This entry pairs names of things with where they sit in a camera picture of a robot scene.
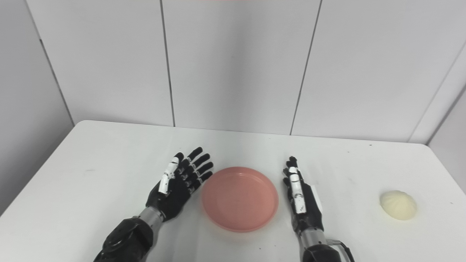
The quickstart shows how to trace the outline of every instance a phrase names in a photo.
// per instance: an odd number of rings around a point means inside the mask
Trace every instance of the robotic hand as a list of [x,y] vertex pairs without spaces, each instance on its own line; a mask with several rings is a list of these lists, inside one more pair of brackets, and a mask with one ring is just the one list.
[[168,164],[162,179],[152,189],[139,216],[123,220],[105,239],[94,262],[140,262],[157,242],[163,222],[176,217],[191,195],[212,172],[210,155],[198,147],[186,158],[179,152]]
[[304,247],[303,262],[341,262],[338,251],[330,245],[339,244],[348,258],[354,262],[353,256],[341,241],[326,240],[323,233],[320,203],[311,186],[302,179],[297,160],[290,157],[283,169],[283,182],[288,188],[288,200],[293,210],[293,230],[298,234]]

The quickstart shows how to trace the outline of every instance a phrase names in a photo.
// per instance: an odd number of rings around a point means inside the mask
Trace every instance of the panel seam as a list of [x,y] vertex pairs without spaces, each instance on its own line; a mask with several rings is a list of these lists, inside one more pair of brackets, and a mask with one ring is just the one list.
[[63,92],[62,92],[62,89],[60,87],[60,84],[58,83],[58,79],[57,79],[57,76],[55,74],[55,71],[54,71],[54,68],[52,67],[52,63],[50,62],[50,59],[48,57],[48,54],[47,54],[47,51],[45,50],[45,46],[44,46],[44,43],[42,42],[42,39],[39,39],[39,42],[41,43],[41,46],[42,46],[42,50],[44,51],[44,54],[45,54],[45,58],[47,59],[47,62],[48,62],[48,66],[50,67],[50,70],[52,71],[52,75],[54,77],[54,80],[55,80],[55,83],[58,87],[58,92],[60,93],[60,96],[62,97],[62,100],[63,100],[63,103],[65,104],[65,109],[66,109],[66,112],[68,113],[68,117],[69,119],[71,120],[71,123],[73,126],[76,126],[75,125],[75,122],[73,120],[73,117],[71,116],[71,113],[69,111],[69,107],[68,107],[68,104],[66,103],[66,100],[65,100],[65,96],[63,95]]
[[317,16],[315,17],[314,30],[312,31],[311,44],[309,45],[308,57],[306,58],[306,64],[304,65],[304,73],[302,74],[301,86],[299,87],[298,100],[296,101],[295,113],[293,115],[293,121],[291,123],[290,135],[293,133],[293,127],[295,125],[296,113],[298,111],[299,100],[301,98],[302,86],[304,84],[304,78],[306,77],[306,70],[308,68],[309,56],[311,54],[312,44],[314,43],[315,30],[317,28],[317,21],[319,20],[319,14],[322,6],[322,1],[319,2],[319,9],[317,10]]
[[440,130],[441,126],[442,126],[443,123],[446,121],[446,119],[448,118],[448,116],[450,115],[450,113],[452,112],[452,110],[454,109],[454,107],[456,106],[456,104],[458,103],[458,101],[461,99],[461,97],[463,96],[463,94],[464,94],[465,91],[466,91],[466,85],[463,87],[463,89],[461,90],[461,92],[460,92],[459,95],[456,97],[455,101],[453,102],[453,104],[450,106],[450,108],[448,109],[448,111],[446,112],[446,114],[443,116],[442,121],[440,121],[439,125],[438,125],[437,128],[434,130],[434,132],[432,133],[431,137],[429,138],[429,140],[428,140],[427,143],[426,143],[427,146],[432,142],[432,139],[433,139],[434,136],[437,134],[437,132]]
[[171,103],[171,117],[173,120],[173,127],[175,127],[175,109],[173,107],[173,92],[171,90],[171,75],[170,75],[170,64],[168,62],[168,46],[167,46],[167,35],[165,31],[165,16],[164,16],[164,5],[160,0],[160,14],[162,17],[162,29],[164,32],[164,45],[165,45],[165,60],[167,62],[167,75],[168,75],[168,88],[170,90],[170,103]]
[[[412,130],[411,132],[411,135],[408,137],[408,140],[406,141],[407,143],[409,143],[409,141],[412,139],[412,136],[414,135],[414,133],[416,132],[416,130],[418,129],[419,125],[421,124],[422,122],[422,119],[424,119],[425,117],[425,114],[427,113],[427,111],[429,110],[430,106],[432,105],[432,102],[435,100],[435,97],[437,96],[437,94],[439,93],[440,89],[442,89],[442,86],[445,82],[445,80],[447,79],[448,75],[450,74],[452,68],[455,66],[456,64],[456,61],[458,60],[459,56],[461,55],[461,52],[463,51],[463,49],[466,47],[466,41],[463,43],[463,46],[459,49],[459,52],[458,54],[456,55],[455,59],[453,60],[453,63],[450,65],[450,67],[448,68],[445,76],[443,77],[442,79],[442,82],[440,82],[440,85],[439,87],[437,87],[437,90],[435,91],[434,95],[432,96],[431,100],[429,101],[429,104],[427,105],[427,107],[425,108],[421,118],[419,119],[419,121],[417,122],[416,126],[414,127],[414,129]],[[429,140],[427,141],[426,145],[429,144],[430,140],[432,139],[433,135],[437,132],[438,128],[442,125],[445,117],[449,114],[451,110],[451,107],[448,109],[447,113],[445,114],[445,116],[442,118],[442,120],[440,121],[440,123],[438,124],[437,128],[435,129],[435,131],[433,132],[433,134],[431,135],[431,137],[429,138]]]

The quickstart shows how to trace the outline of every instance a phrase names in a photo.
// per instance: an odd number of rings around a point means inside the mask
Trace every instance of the pink plate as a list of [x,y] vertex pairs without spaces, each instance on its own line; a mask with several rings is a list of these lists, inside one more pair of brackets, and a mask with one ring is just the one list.
[[278,208],[278,194],[262,173],[234,166],[216,172],[202,189],[202,206],[219,227],[250,232],[266,225]]

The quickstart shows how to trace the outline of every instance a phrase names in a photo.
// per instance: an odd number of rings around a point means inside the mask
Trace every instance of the white wall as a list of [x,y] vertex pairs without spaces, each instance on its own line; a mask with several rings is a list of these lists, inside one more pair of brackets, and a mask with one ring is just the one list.
[[407,142],[465,25],[464,0],[324,0],[293,135]]
[[75,123],[173,125],[157,0],[27,0]]
[[463,0],[27,1],[75,121],[425,143],[465,81]]
[[289,134],[319,2],[164,1],[176,126]]
[[466,192],[466,95],[464,93],[432,138],[429,147],[461,189]]
[[0,1],[0,214],[72,128],[26,4]]

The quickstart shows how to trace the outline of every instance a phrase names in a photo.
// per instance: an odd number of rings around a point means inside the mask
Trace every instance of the metal wrist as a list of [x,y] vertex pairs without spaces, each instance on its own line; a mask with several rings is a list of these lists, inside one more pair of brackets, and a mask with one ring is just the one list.
[[318,228],[307,228],[299,234],[299,237],[305,249],[314,245],[327,244],[323,231]]
[[141,214],[139,214],[138,218],[148,224],[152,228],[154,234],[158,233],[164,220],[162,212],[151,206],[146,207]]

